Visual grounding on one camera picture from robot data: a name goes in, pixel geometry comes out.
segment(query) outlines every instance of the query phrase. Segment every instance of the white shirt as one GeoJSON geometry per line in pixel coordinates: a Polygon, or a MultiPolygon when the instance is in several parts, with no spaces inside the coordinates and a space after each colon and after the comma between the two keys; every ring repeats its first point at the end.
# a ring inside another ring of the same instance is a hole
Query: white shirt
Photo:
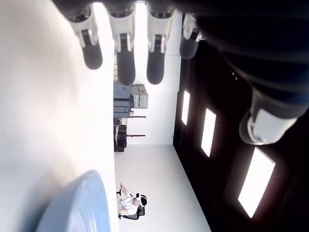
{"type": "Polygon", "coordinates": [[[128,193],[126,199],[120,201],[121,209],[127,210],[127,212],[129,213],[128,215],[136,214],[138,209],[138,206],[133,205],[133,199],[134,199],[133,195],[131,193],[128,193]]]}

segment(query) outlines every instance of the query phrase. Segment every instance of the white table surface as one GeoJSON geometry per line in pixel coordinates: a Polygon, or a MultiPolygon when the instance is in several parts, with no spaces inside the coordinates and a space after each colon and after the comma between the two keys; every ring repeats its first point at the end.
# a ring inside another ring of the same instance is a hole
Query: white table surface
{"type": "Polygon", "coordinates": [[[62,186],[95,169],[107,192],[111,231],[118,232],[114,45],[104,7],[95,8],[103,65],[90,71],[50,0],[0,4],[0,231],[34,231],[62,186]]]}

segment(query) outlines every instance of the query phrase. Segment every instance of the vr headset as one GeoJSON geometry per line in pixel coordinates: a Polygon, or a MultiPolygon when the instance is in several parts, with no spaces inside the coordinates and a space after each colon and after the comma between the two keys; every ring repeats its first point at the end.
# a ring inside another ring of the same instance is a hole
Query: vr headset
{"type": "Polygon", "coordinates": [[[147,200],[145,195],[140,195],[139,193],[136,194],[136,200],[138,200],[140,202],[141,207],[144,207],[144,205],[141,202],[142,198],[145,198],[147,200]]]}

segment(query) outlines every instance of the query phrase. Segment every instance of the white wall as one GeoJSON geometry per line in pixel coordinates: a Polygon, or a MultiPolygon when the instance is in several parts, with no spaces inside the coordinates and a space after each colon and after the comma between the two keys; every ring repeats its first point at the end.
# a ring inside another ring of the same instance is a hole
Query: white wall
{"type": "Polygon", "coordinates": [[[128,145],[115,153],[116,185],[147,197],[145,216],[121,219],[121,232],[210,232],[172,145],[128,145]]]}
{"type": "Polygon", "coordinates": [[[104,63],[90,71],[50,0],[1,0],[0,231],[33,232],[52,197],[89,169],[119,231],[112,149],[113,41],[97,9],[104,63]]]}
{"type": "Polygon", "coordinates": [[[128,144],[172,144],[176,115],[177,92],[179,90],[181,57],[179,45],[182,34],[182,14],[176,12],[165,55],[165,72],[159,85],[148,82],[147,60],[147,7],[138,3],[135,19],[134,59],[135,84],[145,84],[149,95],[148,109],[135,109],[134,115],[147,118],[128,120],[129,134],[146,134],[146,137],[128,138],[128,144]]]}

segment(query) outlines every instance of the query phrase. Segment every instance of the black fingertip pad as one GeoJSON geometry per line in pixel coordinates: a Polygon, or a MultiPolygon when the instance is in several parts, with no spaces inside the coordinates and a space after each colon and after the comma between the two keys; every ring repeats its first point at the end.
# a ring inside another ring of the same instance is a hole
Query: black fingertip pad
{"type": "Polygon", "coordinates": [[[187,40],[182,36],[182,40],[180,42],[180,56],[184,59],[191,59],[194,57],[197,52],[198,42],[195,40],[187,40]]]}
{"type": "Polygon", "coordinates": [[[163,79],[164,58],[165,53],[160,51],[148,52],[147,79],[153,85],[159,84],[163,79]]]}
{"type": "Polygon", "coordinates": [[[85,64],[89,69],[95,70],[101,67],[103,57],[99,43],[95,46],[87,44],[86,47],[83,48],[83,54],[85,64]]]}
{"type": "Polygon", "coordinates": [[[134,49],[131,52],[117,52],[118,80],[124,86],[130,86],[135,80],[134,49]]]}

